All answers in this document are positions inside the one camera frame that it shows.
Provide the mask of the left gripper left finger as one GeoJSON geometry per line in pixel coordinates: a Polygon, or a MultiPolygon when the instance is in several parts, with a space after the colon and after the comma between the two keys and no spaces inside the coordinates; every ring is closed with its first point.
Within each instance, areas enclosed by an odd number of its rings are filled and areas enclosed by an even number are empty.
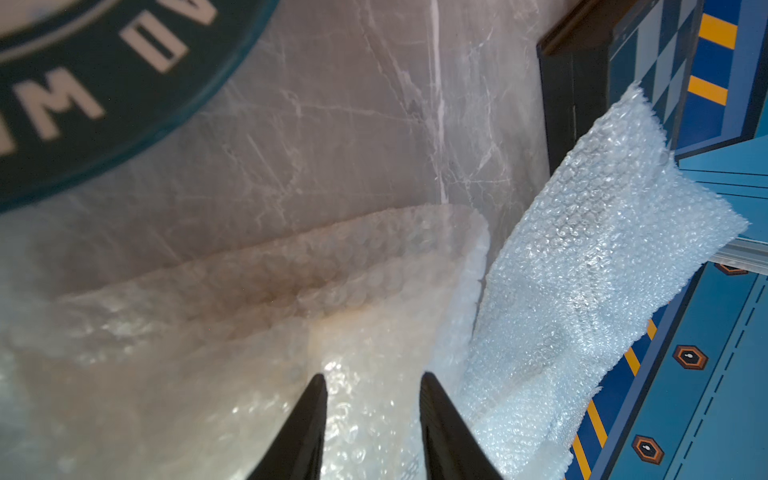
{"type": "Polygon", "coordinates": [[[327,387],[314,375],[247,480],[317,480],[321,476],[327,387]]]}

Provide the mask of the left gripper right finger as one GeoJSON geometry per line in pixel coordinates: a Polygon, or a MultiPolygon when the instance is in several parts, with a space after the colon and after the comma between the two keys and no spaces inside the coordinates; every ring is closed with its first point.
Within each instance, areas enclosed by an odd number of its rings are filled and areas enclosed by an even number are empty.
{"type": "Polygon", "coordinates": [[[422,375],[419,410],[427,479],[502,479],[432,372],[422,375]]]}

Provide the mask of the bubble white blue plate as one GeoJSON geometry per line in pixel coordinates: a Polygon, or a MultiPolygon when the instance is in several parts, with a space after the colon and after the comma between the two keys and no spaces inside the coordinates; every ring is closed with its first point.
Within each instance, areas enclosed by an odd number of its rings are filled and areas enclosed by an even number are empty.
{"type": "Polygon", "coordinates": [[[1,207],[95,177],[188,120],[244,60],[273,1],[5,1],[1,207]]]}

